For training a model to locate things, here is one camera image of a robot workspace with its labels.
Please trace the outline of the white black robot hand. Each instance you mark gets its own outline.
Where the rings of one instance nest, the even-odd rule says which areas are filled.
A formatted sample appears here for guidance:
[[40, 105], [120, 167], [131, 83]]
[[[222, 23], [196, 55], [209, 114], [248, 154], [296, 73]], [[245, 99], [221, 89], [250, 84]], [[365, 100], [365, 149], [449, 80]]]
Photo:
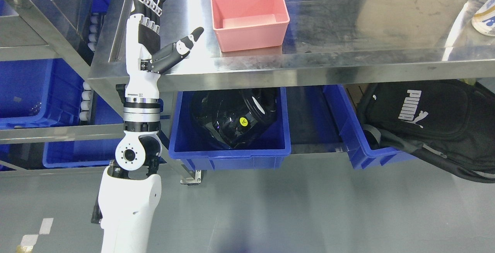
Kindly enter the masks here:
[[160, 19], [166, 0], [131, 0], [126, 20], [126, 103], [150, 103], [159, 99], [157, 81], [191, 52], [204, 32], [197, 27], [184, 38], [161, 45]]

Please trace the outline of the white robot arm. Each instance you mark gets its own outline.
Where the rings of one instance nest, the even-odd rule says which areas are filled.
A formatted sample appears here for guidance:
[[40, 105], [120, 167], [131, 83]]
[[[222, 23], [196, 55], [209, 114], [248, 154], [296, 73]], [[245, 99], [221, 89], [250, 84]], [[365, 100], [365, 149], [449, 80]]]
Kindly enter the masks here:
[[145, 253], [162, 194], [159, 90], [145, 84], [117, 89], [123, 94], [124, 137], [101, 176], [101, 252]]

